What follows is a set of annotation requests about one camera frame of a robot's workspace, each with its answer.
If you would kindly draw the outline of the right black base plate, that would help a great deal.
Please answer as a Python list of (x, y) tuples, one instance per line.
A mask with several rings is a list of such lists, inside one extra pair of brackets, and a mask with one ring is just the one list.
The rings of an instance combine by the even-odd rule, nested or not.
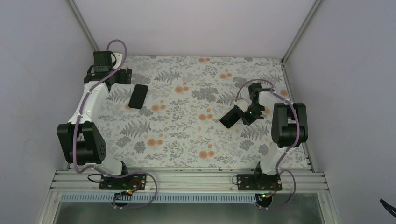
[(270, 191), (282, 190), (280, 175), (255, 176), (253, 174), (236, 175), (236, 184), (239, 191)]

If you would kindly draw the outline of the aluminium rail frame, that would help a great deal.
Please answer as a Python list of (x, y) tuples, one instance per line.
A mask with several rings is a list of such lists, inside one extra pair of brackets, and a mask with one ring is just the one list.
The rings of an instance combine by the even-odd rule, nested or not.
[[(160, 193), (235, 193), (237, 192), (237, 174), (250, 174), (252, 169), (176, 169), (162, 168), (147, 170), (152, 177), (148, 177), (145, 187), (146, 193), (155, 189)], [(92, 171), (77, 174), (73, 170), (56, 171), (50, 185), (51, 191), (99, 191), (99, 183), (87, 180)], [(297, 193), (327, 193), (329, 187), (324, 173), (314, 173), (307, 169), (294, 169), (291, 174), (281, 176), (282, 193), (293, 190), (293, 179), (296, 183)]]

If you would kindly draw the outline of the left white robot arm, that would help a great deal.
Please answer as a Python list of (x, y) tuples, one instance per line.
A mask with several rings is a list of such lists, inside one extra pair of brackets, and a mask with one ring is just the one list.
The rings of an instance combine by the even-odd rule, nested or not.
[(125, 54), (95, 51), (93, 57), (94, 64), (84, 78), (79, 105), (66, 124), (58, 125), (57, 136), (65, 160), (78, 168), (78, 173), (95, 169), (104, 176), (111, 176), (112, 184), (118, 189), (124, 189), (130, 183), (127, 167), (106, 154), (106, 142), (95, 123), (112, 85), (130, 84), (132, 70), (120, 67)]

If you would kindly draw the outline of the black phone on table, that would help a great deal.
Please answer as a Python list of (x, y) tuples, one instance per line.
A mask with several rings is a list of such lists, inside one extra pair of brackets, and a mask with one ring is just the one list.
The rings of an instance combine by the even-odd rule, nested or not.
[(128, 107), (133, 109), (141, 109), (146, 99), (148, 90), (149, 90), (148, 86), (137, 84), (134, 87), (133, 92), (131, 94)]

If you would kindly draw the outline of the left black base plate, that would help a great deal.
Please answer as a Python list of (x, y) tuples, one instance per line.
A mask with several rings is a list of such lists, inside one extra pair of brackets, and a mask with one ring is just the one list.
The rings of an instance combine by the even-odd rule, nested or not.
[(100, 190), (144, 190), (147, 181), (146, 174), (134, 174), (124, 178), (114, 178), (102, 176), (99, 189)]

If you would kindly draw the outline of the black object at corner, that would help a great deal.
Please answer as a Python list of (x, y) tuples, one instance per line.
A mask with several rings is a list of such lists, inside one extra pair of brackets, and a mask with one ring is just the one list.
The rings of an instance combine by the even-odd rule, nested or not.
[(388, 204), (385, 200), (380, 199), (380, 204), (384, 207), (384, 209), (391, 214), (394, 218), (396, 218), (396, 208), (390, 204)]

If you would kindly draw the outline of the floral patterned table mat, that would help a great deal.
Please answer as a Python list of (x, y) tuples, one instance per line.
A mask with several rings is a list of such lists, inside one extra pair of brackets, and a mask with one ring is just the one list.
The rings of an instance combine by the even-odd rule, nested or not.
[[(128, 56), (130, 85), (114, 84), (96, 123), (109, 155), (131, 167), (254, 168), (268, 154), (272, 112), (230, 129), (219, 121), (235, 98), (249, 99), (246, 82), (262, 78), (285, 98), (276, 58)], [(148, 86), (141, 109), (128, 107), (137, 84)]]

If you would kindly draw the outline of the black phone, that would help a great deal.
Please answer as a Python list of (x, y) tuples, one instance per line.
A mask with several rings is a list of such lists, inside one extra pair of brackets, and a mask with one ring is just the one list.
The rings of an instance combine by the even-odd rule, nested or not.
[(134, 87), (133, 92), (131, 94), (128, 107), (133, 109), (141, 109), (146, 99), (148, 90), (149, 90), (148, 86), (137, 84)]
[(225, 128), (230, 129), (241, 119), (243, 114), (243, 110), (237, 106), (234, 106), (229, 112), (220, 118), (219, 121)]

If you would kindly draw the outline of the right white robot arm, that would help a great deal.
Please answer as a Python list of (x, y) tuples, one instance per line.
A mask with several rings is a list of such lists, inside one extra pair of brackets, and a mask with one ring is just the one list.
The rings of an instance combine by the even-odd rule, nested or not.
[(248, 87), (249, 101), (235, 100), (241, 109), (240, 117), (245, 125), (261, 118), (267, 109), (272, 112), (271, 139), (273, 145), (268, 154), (259, 162), (259, 174), (253, 177), (253, 184), (259, 190), (271, 184), (269, 175), (280, 175), (280, 164), (292, 148), (299, 147), (308, 139), (306, 106), (295, 103), (276, 93), (272, 88), (262, 88), (260, 83)]

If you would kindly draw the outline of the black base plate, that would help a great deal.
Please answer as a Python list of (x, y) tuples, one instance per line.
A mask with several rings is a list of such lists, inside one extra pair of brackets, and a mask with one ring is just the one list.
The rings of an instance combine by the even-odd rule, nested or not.
[(99, 189), (100, 190), (144, 190), (147, 181), (146, 174), (134, 174), (124, 178), (114, 178), (102, 176)]
[(236, 184), (239, 191), (270, 191), (282, 190), (280, 175), (255, 176), (253, 174), (236, 175)]

